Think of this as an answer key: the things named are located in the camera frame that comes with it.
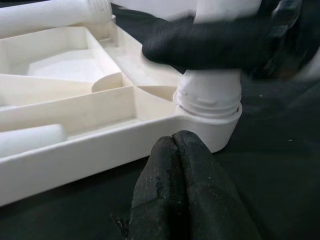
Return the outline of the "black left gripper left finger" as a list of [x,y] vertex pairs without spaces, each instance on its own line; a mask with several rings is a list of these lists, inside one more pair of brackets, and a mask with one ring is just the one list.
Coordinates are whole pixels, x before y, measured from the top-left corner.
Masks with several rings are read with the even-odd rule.
[[170,136],[151,149],[131,202],[130,240],[188,239],[188,200],[179,150]]

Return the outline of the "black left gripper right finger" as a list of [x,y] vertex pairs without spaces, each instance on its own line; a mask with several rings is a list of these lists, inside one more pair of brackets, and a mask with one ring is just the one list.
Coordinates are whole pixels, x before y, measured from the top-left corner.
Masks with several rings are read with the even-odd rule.
[[260,240],[234,183],[193,132],[174,134],[188,196],[191,239]]

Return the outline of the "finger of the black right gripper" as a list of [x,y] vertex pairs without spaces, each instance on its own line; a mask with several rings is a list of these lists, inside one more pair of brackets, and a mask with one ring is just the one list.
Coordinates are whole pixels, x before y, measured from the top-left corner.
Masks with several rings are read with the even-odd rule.
[[244,17],[195,23],[187,16],[158,27],[142,44],[142,54],[157,64],[186,70],[262,70],[275,51],[270,19]]

